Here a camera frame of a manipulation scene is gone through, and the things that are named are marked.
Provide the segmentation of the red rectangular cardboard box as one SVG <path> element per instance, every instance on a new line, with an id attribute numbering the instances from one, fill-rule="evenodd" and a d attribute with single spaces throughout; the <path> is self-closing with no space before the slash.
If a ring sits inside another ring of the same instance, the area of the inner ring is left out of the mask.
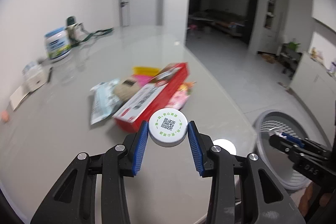
<path id="1" fill-rule="evenodd" d="M 143 121 L 166 107 L 188 75 L 187 63 L 167 65 L 113 115 L 114 121 L 124 131 L 136 133 Z"/>

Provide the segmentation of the white round QR lid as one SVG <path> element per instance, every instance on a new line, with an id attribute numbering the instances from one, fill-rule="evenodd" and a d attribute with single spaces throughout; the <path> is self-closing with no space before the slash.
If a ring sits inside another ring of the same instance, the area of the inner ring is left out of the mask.
<path id="1" fill-rule="evenodd" d="M 149 135 L 161 147 L 175 147 L 186 137 L 188 121 L 173 108 L 157 110 L 149 120 Z"/>

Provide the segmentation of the yellow square plastic lid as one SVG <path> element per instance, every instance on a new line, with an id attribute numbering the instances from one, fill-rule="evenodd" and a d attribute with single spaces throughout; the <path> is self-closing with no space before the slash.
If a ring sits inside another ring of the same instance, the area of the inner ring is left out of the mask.
<path id="1" fill-rule="evenodd" d="M 156 76 L 161 70 L 155 67 L 132 67 L 134 75 Z"/>

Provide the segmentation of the grey perforated laundry basket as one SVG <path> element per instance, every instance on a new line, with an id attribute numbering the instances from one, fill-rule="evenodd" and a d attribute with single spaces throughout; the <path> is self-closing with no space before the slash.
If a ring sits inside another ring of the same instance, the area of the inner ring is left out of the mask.
<path id="1" fill-rule="evenodd" d="M 309 180 L 327 190 L 335 189 L 335 163 L 329 160 L 332 151 L 310 140 L 298 121 L 268 110 L 253 126 L 257 154 L 287 191 L 300 190 Z"/>

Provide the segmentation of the white cabinet row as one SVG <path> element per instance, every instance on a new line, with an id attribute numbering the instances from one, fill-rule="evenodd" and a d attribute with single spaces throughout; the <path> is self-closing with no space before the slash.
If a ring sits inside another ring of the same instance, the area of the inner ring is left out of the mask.
<path id="1" fill-rule="evenodd" d="M 290 89 L 316 119 L 335 120 L 335 79 L 326 68 L 304 53 L 290 83 Z"/>

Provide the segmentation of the green handbag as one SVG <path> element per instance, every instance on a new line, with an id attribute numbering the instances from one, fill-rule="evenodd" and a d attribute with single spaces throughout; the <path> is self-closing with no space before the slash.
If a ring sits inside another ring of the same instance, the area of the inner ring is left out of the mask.
<path id="1" fill-rule="evenodd" d="M 300 43 L 295 43 L 295 42 L 288 42 L 288 43 L 284 43 L 283 46 L 291 51 L 297 52 L 297 50 L 300 47 Z"/>

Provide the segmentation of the pale blue snack wrapper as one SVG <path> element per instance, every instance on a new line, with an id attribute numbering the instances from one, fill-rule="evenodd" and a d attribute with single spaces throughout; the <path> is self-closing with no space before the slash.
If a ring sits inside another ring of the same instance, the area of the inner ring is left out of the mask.
<path id="1" fill-rule="evenodd" d="M 114 88 L 119 82 L 120 79 L 113 79 L 109 82 L 99 83 L 91 89 L 93 93 L 91 125 L 108 118 L 122 105 L 122 100 L 114 94 Z"/>

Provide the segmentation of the pink snack packet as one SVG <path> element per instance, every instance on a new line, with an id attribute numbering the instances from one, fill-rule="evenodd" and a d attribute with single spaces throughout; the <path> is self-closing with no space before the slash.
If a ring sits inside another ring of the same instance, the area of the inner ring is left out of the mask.
<path id="1" fill-rule="evenodd" d="M 186 82 L 181 84 L 181 86 L 170 98 L 166 107 L 181 110 L 188 101 L 195 84 L 196 82 Z"/>

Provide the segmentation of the small orange ball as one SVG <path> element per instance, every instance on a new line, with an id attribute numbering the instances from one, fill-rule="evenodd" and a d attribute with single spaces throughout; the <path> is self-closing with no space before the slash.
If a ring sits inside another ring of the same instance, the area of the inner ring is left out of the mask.
<path id="1" fill-rule="evenodd" d="M 7 123 L 10 120 L 10 116 L 7 111 L 1 112 L 1 121 Z"/>

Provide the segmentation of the cream fluffy pouch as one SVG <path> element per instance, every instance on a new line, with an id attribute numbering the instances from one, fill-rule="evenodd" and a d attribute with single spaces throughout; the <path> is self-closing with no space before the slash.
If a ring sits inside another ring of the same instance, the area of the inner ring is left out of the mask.
<path id="1" fill-rule="evenodd" d="M 139 90 L 141 86 L 138 83 L 138 80 L 129 76 L 121 80 L 114 88 L 114 94 L 122 101 L 126 102 L 131 99 Z"/>

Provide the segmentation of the black pen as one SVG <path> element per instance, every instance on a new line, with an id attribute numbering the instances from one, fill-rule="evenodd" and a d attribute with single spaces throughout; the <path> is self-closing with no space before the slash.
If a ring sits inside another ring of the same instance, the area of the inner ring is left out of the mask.
<path id="1" fill-rule="evenodd" d="M 47 83 L 51 82 L 52 79 L 52 73 L 53 73 L 53 67 L 49 68 L 49 74 L 48 74 L 48 79 L 47 79 Z"/>

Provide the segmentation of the white milk powder can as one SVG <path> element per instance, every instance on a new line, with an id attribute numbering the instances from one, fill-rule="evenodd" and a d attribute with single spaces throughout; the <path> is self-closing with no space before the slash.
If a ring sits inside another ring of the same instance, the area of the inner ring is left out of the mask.
<path id="1" fill-rule="evenodd" d="M 57 28 L 45 34 L 45 47 L 48 58 L 55 62 L 69 55 L 71 44 L 65 27 Z"/>

